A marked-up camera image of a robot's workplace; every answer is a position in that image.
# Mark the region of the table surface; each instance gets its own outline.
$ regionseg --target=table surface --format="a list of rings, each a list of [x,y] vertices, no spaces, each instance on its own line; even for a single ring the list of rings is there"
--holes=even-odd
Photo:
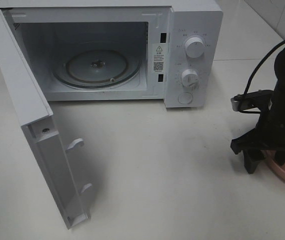
[[[51,103],[62,140],[83,138],[97,185],[91,220],[67,230],[19,127],[0,71],[0,240],[283,240],[285,183],[246,173],[230,142],[257,116],[230,98],[280,37],[242,0],[219,0],[223,25],[198,109],[162,100]],[[251,90],[276,83],[273,57]]]

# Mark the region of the microwave door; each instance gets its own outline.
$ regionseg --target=microwave door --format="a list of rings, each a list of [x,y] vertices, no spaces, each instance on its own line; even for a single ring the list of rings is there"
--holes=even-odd
[[[67,157],[83,142],[62,144],[53,112],[9,27],[13,24],[0,10],[0,69],[22,132],[69,229],[88,218],[81,194],[91,185],[77,189]]]

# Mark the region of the qr code label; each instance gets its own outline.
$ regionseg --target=qr code label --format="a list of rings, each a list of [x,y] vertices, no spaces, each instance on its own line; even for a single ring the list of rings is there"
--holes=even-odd
[[[153,63],[153,70],[154,71],[163,71],[164,70],[164,62],[163,61],[155,61]]]
[[[157,74],[165,74],[167,68],[166,58],[168,54],[167,43],[154,43],[152,45],[152,65],[153,72]]]

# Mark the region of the white microwave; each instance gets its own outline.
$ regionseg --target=white microwave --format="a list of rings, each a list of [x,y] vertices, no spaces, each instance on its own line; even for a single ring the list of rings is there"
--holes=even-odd
[[[68,228],[88,218],[48,101],[204,105],[223,13],[214,0],[0,0],[0,68]]]

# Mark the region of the control knob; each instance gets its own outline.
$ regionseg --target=control knob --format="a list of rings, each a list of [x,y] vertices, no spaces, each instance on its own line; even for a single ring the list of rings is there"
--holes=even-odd
[[[186,88],[193,88],[199,82],[198,73],[193,69],[187,69],[181,74],[181,83]]]
[[[194,35],[187,39],[184,49],[188,57],[196,59],[204,53],[205,42],[200,36]]]

